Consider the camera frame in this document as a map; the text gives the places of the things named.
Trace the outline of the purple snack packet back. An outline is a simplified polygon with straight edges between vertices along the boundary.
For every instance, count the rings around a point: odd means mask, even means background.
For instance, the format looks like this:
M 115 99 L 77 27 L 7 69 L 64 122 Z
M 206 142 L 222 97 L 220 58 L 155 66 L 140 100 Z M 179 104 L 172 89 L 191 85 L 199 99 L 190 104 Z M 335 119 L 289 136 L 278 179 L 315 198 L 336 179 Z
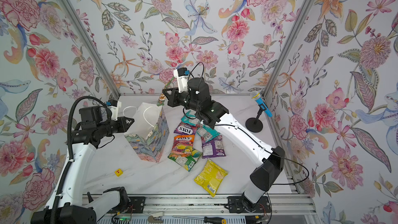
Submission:
M 203 138 L 201 139 L 202 139 L 202 149 L 203 149 L 202 157 L 204 159 L 226 156 L 223 146 L 223 139 L 221 135 L 213 138 L 208 142 L 206 142 Z

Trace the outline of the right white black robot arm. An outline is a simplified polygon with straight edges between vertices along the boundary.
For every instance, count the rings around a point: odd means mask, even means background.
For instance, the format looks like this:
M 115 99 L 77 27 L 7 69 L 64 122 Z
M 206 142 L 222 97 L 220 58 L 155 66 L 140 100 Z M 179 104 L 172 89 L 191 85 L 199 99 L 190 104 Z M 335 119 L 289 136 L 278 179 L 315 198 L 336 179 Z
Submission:
M 285 151 L 261 141 L 240 124 L 221 103 L 212 100 L 208 85 L 200 78 L 173 76 L 176 88 L 163 89 L 168 106 L 194 110 L 204 124 L 221 133 L 240 148 L 255 165 L 250 182 L 241 196 L 241 205 L 253 212 L 263 195 L 269 191 L 284 168 Z

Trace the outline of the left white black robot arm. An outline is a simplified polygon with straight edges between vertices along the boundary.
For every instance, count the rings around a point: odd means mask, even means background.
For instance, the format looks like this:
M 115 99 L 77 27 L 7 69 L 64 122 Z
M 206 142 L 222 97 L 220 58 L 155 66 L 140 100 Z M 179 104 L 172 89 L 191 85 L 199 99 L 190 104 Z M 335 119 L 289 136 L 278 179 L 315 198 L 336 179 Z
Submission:
M 134 123 L 128 117 L 112 117 L 106 110 L 103 119 L 100 106 L 79 110 L 81 122 L 67 140 L 68 154 L 72 157 L 64 166 L 56 191 L 44 210 L 35 212 L 32 224 L 95 224 L 109 211 L 123 213 L 131 207 L 124 187 L 111 188 L 89 204 L 83 205 L 84 184 L 91 161 L 105 137 L 124 133 Z

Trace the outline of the green red soup mix packet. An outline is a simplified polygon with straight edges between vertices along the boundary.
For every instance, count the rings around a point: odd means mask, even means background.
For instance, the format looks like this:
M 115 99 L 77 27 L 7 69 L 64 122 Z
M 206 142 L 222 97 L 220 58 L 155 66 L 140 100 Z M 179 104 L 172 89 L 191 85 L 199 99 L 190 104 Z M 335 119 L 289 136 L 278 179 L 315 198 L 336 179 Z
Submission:
M 170 81 L 164 86 L 163 89 L 173 88 L 173 85 L 174 85 L 174 84 L 173 84 L 173 81 L 170 80 Z M 160 96 L 159 96 L 159 98 L 158 98 L 158 101 L 157 101 L 157 106 L 164 106 L 165 100 L 166 100 L 166 96 L 164 95 L 163 92 L 161 92 L 161 94 L 160 94 Z

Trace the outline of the orange Fox's fruits candy bag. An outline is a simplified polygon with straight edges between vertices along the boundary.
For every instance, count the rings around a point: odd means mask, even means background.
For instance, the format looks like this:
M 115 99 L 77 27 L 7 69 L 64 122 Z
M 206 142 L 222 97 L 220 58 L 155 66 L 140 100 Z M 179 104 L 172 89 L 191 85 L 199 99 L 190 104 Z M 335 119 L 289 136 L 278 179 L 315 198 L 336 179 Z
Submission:
M 193 151 L 193 135 L 177 135 L 174 137 L 172 151 L 177 154 L 188 154 Z

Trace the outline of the yellow snack bag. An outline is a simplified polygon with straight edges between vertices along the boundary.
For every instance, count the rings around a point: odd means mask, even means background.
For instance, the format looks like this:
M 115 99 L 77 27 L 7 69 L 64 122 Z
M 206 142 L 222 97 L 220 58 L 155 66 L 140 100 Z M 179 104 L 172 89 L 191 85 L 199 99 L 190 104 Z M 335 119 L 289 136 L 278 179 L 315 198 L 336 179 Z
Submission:
M 228 175 L 228 172 L 215 164 L 210 159 L 207 160 L 202 172 L 194 179 L 194 182 L 201 186 L 212 197 L 217 194 L 217 191 L 223 181 Z

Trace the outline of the floral paper gift bag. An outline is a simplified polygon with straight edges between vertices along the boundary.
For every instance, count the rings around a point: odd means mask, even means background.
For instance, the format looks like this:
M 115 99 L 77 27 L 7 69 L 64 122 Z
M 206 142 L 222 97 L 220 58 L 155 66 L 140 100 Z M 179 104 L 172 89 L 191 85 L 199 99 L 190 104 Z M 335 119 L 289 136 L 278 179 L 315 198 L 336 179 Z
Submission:
M 162 106 L 142 103 L 139 107 L 128 106 L 123 115 L 134 119 L 124 137 L 143 161 L 159 163 L 170 134 Z

